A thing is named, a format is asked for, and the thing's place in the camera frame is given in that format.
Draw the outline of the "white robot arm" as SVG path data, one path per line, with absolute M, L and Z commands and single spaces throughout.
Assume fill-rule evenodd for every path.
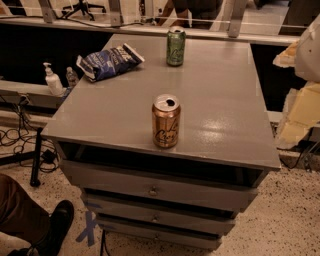
M 291 89 L 287 94 L 276 131 L 276 146 L 291 149 L 320 122 L 320 15 L 298 41 L 275 57 L 273 64 L 293 67 L 295 75 L 306 81 L 302 89 Z

